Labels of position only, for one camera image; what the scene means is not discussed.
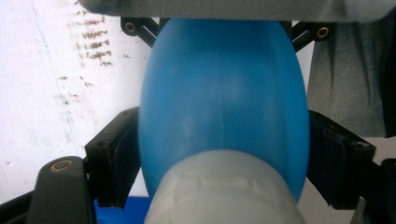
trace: metal screw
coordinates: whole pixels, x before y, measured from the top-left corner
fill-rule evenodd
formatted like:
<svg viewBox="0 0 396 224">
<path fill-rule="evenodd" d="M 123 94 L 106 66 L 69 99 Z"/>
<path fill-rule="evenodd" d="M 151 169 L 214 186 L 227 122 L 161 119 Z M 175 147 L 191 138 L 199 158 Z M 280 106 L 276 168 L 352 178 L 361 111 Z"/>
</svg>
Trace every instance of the metal screw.
<svg viewBox="0 0 396 224">
<path fill-rule="evenodd" d="M 125 29 L 129 32 L 129 33 L 133 33 L 136 30 L 136 27 L 134 27 L 134 24 L 131 22 L 127 22 L 125 24 Z"/>
<path fill-rule="evenodd" d="M 328 35 L 329 34 L 329 28 L 327 28 L 326 26 L 324 26 L 324 27 L 322 27 L 322 28 L 320 28 L 319 30 L 318 30 L 318 32 L 317 32 L 317 37 L 318 38 L 324 38 L 324 37 L 326 37 L 326 35 Z"/>
<path fill-rule="evenodd" d="M 73 162 L 70 160 L 66 160 L 66 161 L 58 161 L 55 164 L 53 164 L 50 167 L 50 170 L 52 172 L 61 172 L 62 170 L 65 170 L 67 168 L 69 168 L 71 166 Z"/>
</svg>

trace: blue base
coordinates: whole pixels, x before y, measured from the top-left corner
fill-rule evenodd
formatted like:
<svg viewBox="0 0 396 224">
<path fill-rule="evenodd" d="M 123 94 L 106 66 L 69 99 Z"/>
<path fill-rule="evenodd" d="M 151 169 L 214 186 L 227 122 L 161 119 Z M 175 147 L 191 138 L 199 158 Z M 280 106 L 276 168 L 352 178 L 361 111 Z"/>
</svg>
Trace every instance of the blue base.
<svg viewBox="0 0 396 224">
<path fill-rule="evenodd" d="M 129 197 L 123 210 L 118 208 L 101 208 L 94 202 L 98 224 L 141 224 L 145 221 L 151 199 L 146 197 Z"/>
</svg>

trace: black mechanical part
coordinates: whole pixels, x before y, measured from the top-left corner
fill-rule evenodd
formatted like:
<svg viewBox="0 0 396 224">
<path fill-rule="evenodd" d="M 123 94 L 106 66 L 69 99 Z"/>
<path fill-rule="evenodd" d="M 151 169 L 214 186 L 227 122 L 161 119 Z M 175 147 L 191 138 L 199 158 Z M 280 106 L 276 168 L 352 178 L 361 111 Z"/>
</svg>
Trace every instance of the black mechanical part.
<svg viewBox="0 0 396 224">
<path fill-rule="evenodd" d="M 375 147 L 317 112 L 310 111 L 310 129 L 308 179 L 328 205 L 355 209 Z"/>
<path fill-rule="evenodd" d="M 291 42 L 294 50 L 298 52 L 312 41 L 325 41 L 333 35 L 334 30 L 334 23 L 300 21 L 291 29 Z"/>
<path fill-rule="evenodd" d="M 95 223 L 83 160 L 63 157 L 41 168 L 26 223 Z"/>
<path fill-rule="evenodd" d="M 159 32 L 159 25 L 152 18 L 121 17 L 122 31 L 131 36 L 139 36 L 151 48 Z"/>
<path fill-rule="evenodd" d="M 158 24 L 158 34 L 157 36 L 160 34 L 161 30 L 163 29 L 163 27 L 165 26 L 165 24 L 169 21 L 169 18 L 160 18 L 160 24 Z"/>
<path fill-rule="evenodd" d="M 372 163 L 371 172 L 363 180 L 361 196 L 367 201 L 365 213 L 371 224 L 396 224 L 396 160 Z"/>
<path fill-rule="evenodd" d="M 25 193 L 0 206 L 0 223 L 22 224 L 26 222 L 29 204 L 32 200 L 33 192 Z"/>
<path fill-rule="evenodd" d="M 291 33 L 292 33 L 292 30 L 291 30 L 292 23 L 291 23 L 291 21 L 280 21 L 279 23 L 282 25 L 282 27 L 285 30 L 286 34 L 291 39 Z"/>
<path fill-rule="evenodd" d="M 101 207 L 123 208 L 140 169 L 138 107 L 119 113 L 86 146 L 92 194 Z"/>
<path fill-rule="evenodd" d="M 382 161 L 381 167 L 384 171 L 383 186 L 381 188 L 382 198 L 389 216 L 390 223 L 396 223 L 396 159 Z"/>
</svg>

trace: white plastic part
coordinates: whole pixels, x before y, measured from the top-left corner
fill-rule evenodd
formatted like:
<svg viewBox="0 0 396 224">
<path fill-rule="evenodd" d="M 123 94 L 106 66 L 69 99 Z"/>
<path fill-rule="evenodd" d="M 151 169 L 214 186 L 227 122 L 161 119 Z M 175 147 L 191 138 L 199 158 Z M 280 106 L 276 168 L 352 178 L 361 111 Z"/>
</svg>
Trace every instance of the white plastic part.
<svg viewBox="0 0 396 224">
<path fill-rule="evenodd" d="M 379 20 L 396 7 L 396 0 L 345 0 L 346 14 L 353 21 Z"/>
<path fill-rule="evenodd" d="M 170 169 L 145 223 L 301 224 L 282 176 L 266 162 L 234 150 L 189 157 Z"/>
</svg>

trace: gray surface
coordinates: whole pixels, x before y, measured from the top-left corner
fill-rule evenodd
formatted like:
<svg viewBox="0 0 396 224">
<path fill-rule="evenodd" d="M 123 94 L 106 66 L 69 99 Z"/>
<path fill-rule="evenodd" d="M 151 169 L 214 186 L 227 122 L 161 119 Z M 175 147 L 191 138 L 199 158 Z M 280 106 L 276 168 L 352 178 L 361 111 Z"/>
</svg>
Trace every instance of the gray surface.
<svg viewBox="0 0 396 224">
<path fill-rule="evenodd" d="M 315 45 L 308 103 L 365 137 L 385 136 L 381 74 L 393 37 L 393 17 L 338 24 L 334 36 Z"/>
<path fill-rule="evenodd" d="M 89 11 L 124 17 L 223 18 L 277 21 L 355 21 L 350 10 L 361 7 L 349 0 L 79 0 Z M 387 14 L 377 10 L 375 18 Z"/>
</svg>

